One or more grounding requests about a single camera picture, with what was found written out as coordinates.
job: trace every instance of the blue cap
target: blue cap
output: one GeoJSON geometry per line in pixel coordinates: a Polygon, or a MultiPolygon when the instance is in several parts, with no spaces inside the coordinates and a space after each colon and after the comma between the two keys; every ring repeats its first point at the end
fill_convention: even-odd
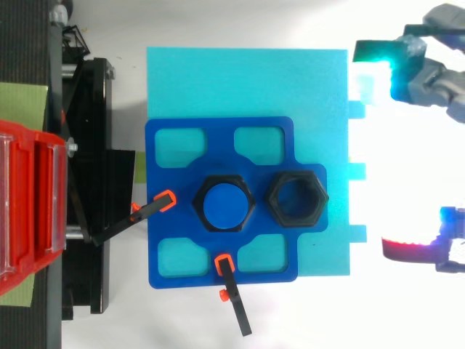
{"type": "Polygon", "coordinates": [[[217,184],[203,200],[206,219],[218,229],[230,229],[241,224],[248,212],[246,194],[237,185],[217,184]]]}

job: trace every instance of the light blue board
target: light blue board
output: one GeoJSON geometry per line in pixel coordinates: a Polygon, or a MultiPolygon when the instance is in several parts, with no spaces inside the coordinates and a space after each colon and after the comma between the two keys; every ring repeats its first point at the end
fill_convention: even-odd
{"type": "MultiPolygon", "coordinates": [[[[365,241],[366,230],[349,224],[349,181],[363,180],[365,168],[348,161],[348,119],[364,117],[364,108],[347,101],[346,51],[148,48],[147,83],[149,119],[290,117],[297,161],[326,168],[330,196],[328,228],[299,238],[299,275],[349,274],[349,244],[365,241]]],[[[236,151],[256,164],[275,164],[282,157],[275,144],[280,135],[265,131],[236,134],[236,151]]],[[[208,146],[199,130],[163,130],[155,138],[163,167],[187,166],[208,146]]],[[[279,268],[286,258],[282,244],[279,236],[252,241],[239,252],[238,267],[279,268]]],[[[211,267],[206,252],[184,240],[165,241],[158,253],[167,277],[211,267]]]]}

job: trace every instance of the orange clamp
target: orange clamp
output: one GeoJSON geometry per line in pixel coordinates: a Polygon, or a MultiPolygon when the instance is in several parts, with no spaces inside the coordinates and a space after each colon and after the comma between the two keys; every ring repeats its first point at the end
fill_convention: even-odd
{"type": "Polygon", "coordinates": [[[227,293],[226,289],[222,289],[219,291],[219,298],[221,298],[223,302],[227,302],[228,300],[230,300],[230,296],[227,293]]]}
{"type": "Polygon", "coordinates": [[[219,261],[224,260],[224,259],[230,262],[232,272],[234,273],[235,271],[234,262],[233,262],[233,259],[231,258],[231,255],[228,253],[223,253],[215,258],[215,267],[217,267],[217,272],[218,272],[218,275],[220,276],[223,276],[223,272],[221,271],[221,268],[219,267],[219,261]]]}
{"type": "Polygon", "coordinates": [[[133,203],[131,204],[131,208],[132,208],[132,212],[133,212],[133,213],[140,210],[140,206],[139,206],[138,204],[136,204],[135,202],[133,202],[133,203]]]}
{"type": "Polygon", "coordinates": [[[160,210],[160,212],[165,212],[165,211],[168,211],[170,208],[172,208],[174,205],[176,205],[177,203],[177,200],[176,200],[176,196],[174,195],[174,193],[171,191],[171,190],[165,190],[165,191],[162,191],[161,193],[159,193],[158,195],[156,195],[153,200],[155,201],[156,199],[162,197],[162,196],[165,196],[165,195],[169,195],[169,197],[171,198],[171,203],[169,205],[166,205],[163,209],[160,210]]]}

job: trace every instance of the red plastic bin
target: red plastic bin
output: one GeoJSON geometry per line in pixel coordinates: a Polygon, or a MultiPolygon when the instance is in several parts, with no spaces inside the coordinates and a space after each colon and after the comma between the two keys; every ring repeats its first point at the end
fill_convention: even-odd
{"type": "Polygon", "coordinates": [[[0,296],[65,247],[65,141],[0,121],[0,296]]]}
{"type": "Polygon", "coordinates": [[[0,121],[0,295],[34,270],[33,205],[34,133],[0,121]]]}

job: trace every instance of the white table surface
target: white table surface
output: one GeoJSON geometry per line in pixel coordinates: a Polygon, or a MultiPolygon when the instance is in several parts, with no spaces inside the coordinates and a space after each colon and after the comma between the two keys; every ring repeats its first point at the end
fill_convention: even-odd
{"type": "MultiPolygon", "coordinates": [[[[341,48],[351,56],[356,40],[394,39],[440,3],[75,0],[73,23],[92,56],[116,68],[113,147],[144,151],[146,47],[341,48]]],[[[465,71],[462,54],[428,43],[430,57],[465,71]]],[[[367,163],[368,178],[351,186],[352,223],[368,226],[368,243],[351,246],[351,276],[240,286],[254,332],[242,338],[219,286],[150,287],[143,222],[112,240],[110,306],[102,315],[75,308],[62,325],[63,348],[465,348],[464,277],[385,260],[380,244],[393,227],[431,230],[440,205],[465,202],[465,125],[440,108],[394,102],[367,114],[350,125],[350,155],[367,163]]],[[[143,203],[144,185],[134,198],[143,203]]]]}

